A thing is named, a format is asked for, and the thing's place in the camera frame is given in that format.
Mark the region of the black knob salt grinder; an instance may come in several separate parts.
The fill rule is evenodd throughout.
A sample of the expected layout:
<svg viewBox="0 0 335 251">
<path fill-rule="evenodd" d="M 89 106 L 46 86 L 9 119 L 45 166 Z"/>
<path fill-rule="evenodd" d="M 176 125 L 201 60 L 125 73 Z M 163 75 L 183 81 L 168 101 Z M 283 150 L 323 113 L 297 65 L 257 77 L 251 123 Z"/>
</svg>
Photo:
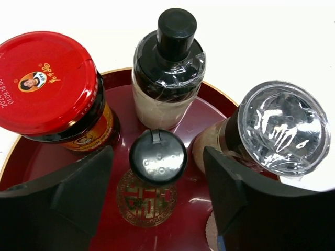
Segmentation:
<svg viewBox="0 0 335 251">
<path fill-rule="evenodd" d="M 150 129 L 171 129 L 197 96 L 206 54 L 194 38 L 197 21 L 181 8 L 165 10 L 158 27 L 137 45 L 132 69 L 135 110 Z"/>
</svg>

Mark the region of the red lid sauce jar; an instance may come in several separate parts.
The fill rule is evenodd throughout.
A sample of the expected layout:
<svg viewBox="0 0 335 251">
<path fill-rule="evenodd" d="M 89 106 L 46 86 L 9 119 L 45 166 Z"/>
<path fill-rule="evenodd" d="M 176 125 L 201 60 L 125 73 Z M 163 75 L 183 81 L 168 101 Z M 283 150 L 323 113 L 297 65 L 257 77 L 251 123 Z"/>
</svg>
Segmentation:
<svg viewBox="0 0 335 251">
<path fill-rule="evenodd" d="M 78 153 L 120 138 L 92 57 L 74 39 L 51 31 L 1 44 L 1 127 Z"/>
</svg>

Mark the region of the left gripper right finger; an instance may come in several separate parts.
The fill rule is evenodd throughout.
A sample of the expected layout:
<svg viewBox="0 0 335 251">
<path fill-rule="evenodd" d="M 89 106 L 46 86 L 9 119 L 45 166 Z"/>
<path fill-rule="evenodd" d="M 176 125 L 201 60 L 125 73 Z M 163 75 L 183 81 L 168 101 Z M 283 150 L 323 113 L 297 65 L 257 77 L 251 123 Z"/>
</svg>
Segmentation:
<svg viewBox="0 0 335 251">
<path fill-rule="evenodd" d="M 259 174 L 207 146 L 205 174 L 219 250 L 334 250 L 334 191 Z"/>
</svg>

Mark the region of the black lid spice bottle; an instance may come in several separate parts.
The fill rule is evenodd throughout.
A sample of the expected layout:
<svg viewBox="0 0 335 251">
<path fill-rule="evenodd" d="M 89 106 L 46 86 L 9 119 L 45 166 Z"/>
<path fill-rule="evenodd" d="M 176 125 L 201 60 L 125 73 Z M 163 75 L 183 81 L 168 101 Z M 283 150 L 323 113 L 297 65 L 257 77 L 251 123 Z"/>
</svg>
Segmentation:
<svg viewBox="0 0 335 251">
<path fill-rule="evenodd" d="M 183 141 L 165 129 L 145 130 L 132 144 L 129 164 L 142 182 L 166 186 L 181 178 L 188 156 Z"/>
</svg>

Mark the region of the blue label silver cap bottle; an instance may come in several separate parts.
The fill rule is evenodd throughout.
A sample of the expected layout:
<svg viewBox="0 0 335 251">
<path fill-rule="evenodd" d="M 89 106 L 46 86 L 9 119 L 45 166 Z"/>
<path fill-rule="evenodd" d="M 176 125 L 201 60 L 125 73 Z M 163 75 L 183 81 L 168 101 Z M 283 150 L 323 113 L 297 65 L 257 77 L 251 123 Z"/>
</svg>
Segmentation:
<svg viewBox="0 0 335 251">
<path fill-rule="evenodd" d="M 217 227 L 214 212 L 212 211 L 209 218 L 207 219 L 205 228 L 206 241 L 211 251 L 218 251 L 217 247 Z"/>
</svg>

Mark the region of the clear cap pepper grinder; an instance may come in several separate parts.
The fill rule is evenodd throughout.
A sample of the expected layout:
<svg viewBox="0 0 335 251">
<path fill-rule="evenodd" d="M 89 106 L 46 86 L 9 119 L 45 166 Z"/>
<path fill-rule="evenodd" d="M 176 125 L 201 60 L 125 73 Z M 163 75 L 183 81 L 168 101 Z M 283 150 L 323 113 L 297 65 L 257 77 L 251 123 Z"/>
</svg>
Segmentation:
<svg viewBox="0 0 335 251">
<path fill-rule="evenodd" d="M 309 92 L 268 81 L 252 88 L 231 117 L 203 130 L 192 154 L 200 170 L 211 146 L 257 173 L 300 179 L 327 156 L 330 138 L 326 113 Z"/>
</svg>

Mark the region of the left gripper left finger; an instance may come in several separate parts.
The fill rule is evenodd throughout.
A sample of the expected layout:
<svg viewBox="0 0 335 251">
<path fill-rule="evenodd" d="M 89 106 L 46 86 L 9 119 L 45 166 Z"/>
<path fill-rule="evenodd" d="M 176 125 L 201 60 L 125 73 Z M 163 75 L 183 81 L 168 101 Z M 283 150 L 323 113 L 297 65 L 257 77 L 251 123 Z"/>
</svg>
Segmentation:
<svg viewBox="0 0 335 251">
<path fill-rule="evenodd" d="M 88 250 L 113 166 L 111 146 L 1 192 L 1 250 Z"/>
</svg>

